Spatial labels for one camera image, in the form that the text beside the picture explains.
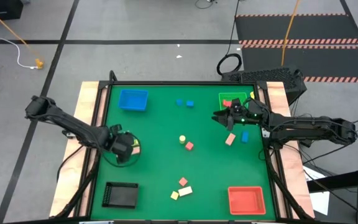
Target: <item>white paper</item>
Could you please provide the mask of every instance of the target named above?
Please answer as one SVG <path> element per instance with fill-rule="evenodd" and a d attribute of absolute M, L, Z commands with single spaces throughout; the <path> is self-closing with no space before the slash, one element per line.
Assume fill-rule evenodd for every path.
<path fill-rule="evenodd" d="M 309 169 L 303 166 L 303 170 L 307 172 L 314 180 L 325 177 L 325 175 L 320 174 L 312 169 Z M 308 175 L 305 174 L 306 180 L 311 180 Z M 322 213 L 324 215 L 328 214 L 328 205 L 329 205 L 329 192 L 318 192 L 310 194 L 311 204 L 313 210 Z"/>

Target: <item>green mat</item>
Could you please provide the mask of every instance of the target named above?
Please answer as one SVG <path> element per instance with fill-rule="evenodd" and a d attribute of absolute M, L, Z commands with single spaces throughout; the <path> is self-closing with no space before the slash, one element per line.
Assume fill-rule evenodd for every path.
<path fill-rule="evenodd" d="M 147 90 L 146 111 L 118 108 L 121 90 Z M 141 142 L 139 161 L 117 168 L 101 159 L 94 193 L 92 220 L 275 220 L 267 167 L 258 159 L 262 137 L 258 126 L 236 125 L 232 146 L 224 142 L 229 131 L 211 119 L 220 110 L 219 93 L 245 92 L 252 86 L 114 86 L 107 114 L 107 125 L 121 124 Z M 183 106 L 176 105 L 182 99 Z M 186 107 L 194 101 L 194 108 Z M 241 143 L 241 132 L 249 132 L 249 142 Z M 180 135 L 194 144 L 187 151 L 179 143 Z M 115 155 L 108 154 L 110 160 Z M 181 188 L 185 177 L 193 193 L 178 200 L 170 198 Z M 102 207 L 106 182 L 139 184 L 135 209 Z M 265 215 L 231 215 L 227 188 L 261 186 Z"/>

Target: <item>black metal frame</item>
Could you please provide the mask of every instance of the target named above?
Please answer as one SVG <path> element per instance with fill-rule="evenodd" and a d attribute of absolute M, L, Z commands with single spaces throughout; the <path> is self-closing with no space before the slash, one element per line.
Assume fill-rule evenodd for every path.
<path fill-rule="evenodd" d="M 105 99 L 105 102 L 104 102 L 105 106 L 104 106 L 104 111 L 103 111 L 103 120 L 102 120 L 101 125 L 106 124 L 106 113 L 108 112 L 108 105 L 109 105 L 109 102 L 110 102 L 111 90 L 112 90 L 114 85 L 121 85 L 121 86 L 122 85 L 176 85 L 176 86 L 177 85 L 239 85 L 239 86 L 246 85 L 246 86 L 250 86 L 251 85 L 251 86 L 254 87 L 254 93 L 255 93 L 256 99 L 258 100 L 260 98 L 259 92 L 258 92 L 258 86 L 257 86 L 257 84 L 255 82 L 252 82 L 252 83 L 233 83 L 233 82 L 176 82 L 176 81 L 173 81 L 173 82 L 171 82 L 171 81 L 137 82 L 137 81 L 113 81 L 113 80 L 100 81 L 99 88 L 98 88 L 98 94 L 97 94 L 97 97 L 96 97 L 97 104 L 95 104 L 95 109 L 94 109 L 93 119 L 92 119 L 92 125 L 96 124 L 96 118 L 98 116 L 102 89 L 107 86 L 106 99 Z M 267 103 L 267 105 L 270 108 L 270 102 L 269 102 L 269 96 L 268 96 L 268 93 L 267 93 L 267 89 L 262 89 L 262 90 L 264 92 L 265 102 Z M 87 149 L 86 153 L 88 155 L 86 154 L 86 156 L 85 156 L 85 161 L 84 161 L 84 166 L 83 166 L 83 173 L 81 174 L 80 184 L 82 184 L 83 179 L 86 176 L 85 171 L 88 170 L 88 166 L 90 164 L 91 150 Z M 264 150 L 264 153 L 265 153 L 265 158 L 268 158 L 270 156 L 268 151 Z M 276 158 L 277 158 L 277 167 L 278 167 L 278 173 L 279 173 L 280 179 L 286 185 L 280 152 L 275 151 L 274 153 L 275 153 Z M 275 188 L 275 182 L 273 181 L 273 179 L 271 177 L 271 174 L 269 172 L 268 167 L 267 167 L 267 169 L 268 169 L 268 178 L 269 178 L 270 190 L 271 190 L 272 196 L 273 196 L 272 199 L 273 199 L 273 205 L 274 205 L 275 218 L 278 219 L 278 218 L 280 218 L 280 211 L 279 211 L 279 207 L 278 207 L 278 198 L 277 198 L 277 192 L 276 192 L 276 188 Z M 94 197 L 94 189 L 96 187 L 97 176 L 98 176 L 98 172 L 95 173 L 95 178 L 92 180 L 91 187 L 90 187 L 90 190 L 89 190 L 89 197 L 88 197 L 88 203 L 87 203 L 87 208 L 86 208 L 86 216 L 87 217 L 90 217 L 90 215 L 91 215 L 91 209 L 92 209 L 93 197 Z M 287 211 L 287 217 L 292 217 L 290 206 L 289 206 L 289 204 L 288 204 L 288 202 L 286 200 L 285 200 L 285 208 L 286 208 L 286 211 Z M 75 215 L 79 214 L 79 210 L 80 210 L 80 207 L 79 206 L 76 207 Z M 130 220 L 122 220 L 120 222 L 123 222 L 123 221 L 125 221 L 125 223 L 137 222 L 137 221 L 130 221 Z"/>

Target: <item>red cube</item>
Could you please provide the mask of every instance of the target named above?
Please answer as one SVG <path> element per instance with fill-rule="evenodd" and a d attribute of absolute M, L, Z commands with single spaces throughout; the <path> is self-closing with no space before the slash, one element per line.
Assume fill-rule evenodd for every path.
<path fill-rule="evenodd" d="M 193 149 L 193 146 L 194 146 L 193 143 L 188 142 L 188 143 L 186 144 L 185 148 L 186 148 L 187 150 L 191 151 L 191 150 Z"/>
<path fill-rule="evenodd" d="M 223 100 L 223 106 L 225 106 L 225 107 L 231 107 L 231 101 Z"/>
<path fill-rule="evenodd" d="M 184 187 L 184 186 L 187 184 L 186 178 L 182 177 L 182 178 L 179 180 L 179 184 Z"/>

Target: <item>white block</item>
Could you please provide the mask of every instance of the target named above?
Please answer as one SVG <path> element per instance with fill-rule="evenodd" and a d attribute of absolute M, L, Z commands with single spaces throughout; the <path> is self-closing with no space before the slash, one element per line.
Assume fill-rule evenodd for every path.
<path fill-rule="evenodd" d="M 188 186 L 188 187 L 179 189 L 178 192 L 179 192 L 179 196 L 182 197 L 182 196 L 185 196 L 185 195 L 193 193 L 193 190 L 191 189 L 190 186 Z"/>

